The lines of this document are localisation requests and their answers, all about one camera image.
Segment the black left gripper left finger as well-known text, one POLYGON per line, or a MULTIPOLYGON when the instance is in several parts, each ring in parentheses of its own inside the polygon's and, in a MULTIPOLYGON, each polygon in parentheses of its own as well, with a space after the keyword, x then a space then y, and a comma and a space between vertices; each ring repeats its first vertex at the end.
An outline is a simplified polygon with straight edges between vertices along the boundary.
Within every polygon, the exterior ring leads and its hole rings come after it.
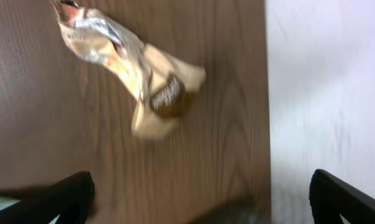
POLYGON ((95 184, 89 171, 52 185, 0 189, 0 198, 17 202, 0 209, 0 223, 79 223, 92 214, 95 184))

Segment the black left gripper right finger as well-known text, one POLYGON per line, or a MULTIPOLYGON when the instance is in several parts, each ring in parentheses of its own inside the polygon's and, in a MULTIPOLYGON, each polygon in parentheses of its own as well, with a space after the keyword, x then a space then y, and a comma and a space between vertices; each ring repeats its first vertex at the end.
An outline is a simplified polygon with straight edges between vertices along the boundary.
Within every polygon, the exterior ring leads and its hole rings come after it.
POLYGON ((315 224, 375 224, 375 199, 323 169, 311 178, 309 200, 315 224))

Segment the beige snack bag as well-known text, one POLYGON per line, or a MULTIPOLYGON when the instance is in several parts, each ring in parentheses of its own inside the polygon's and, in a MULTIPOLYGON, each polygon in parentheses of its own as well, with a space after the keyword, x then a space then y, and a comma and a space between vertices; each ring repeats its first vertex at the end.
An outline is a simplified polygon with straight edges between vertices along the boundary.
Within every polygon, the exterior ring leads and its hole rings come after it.
POLYGON ((141 41, 97 9, 75 1, 52 5, 66 46, 111 71, 136 100, 131 132, 145 139, 167 136, 194 103, 205 69, 141 41))

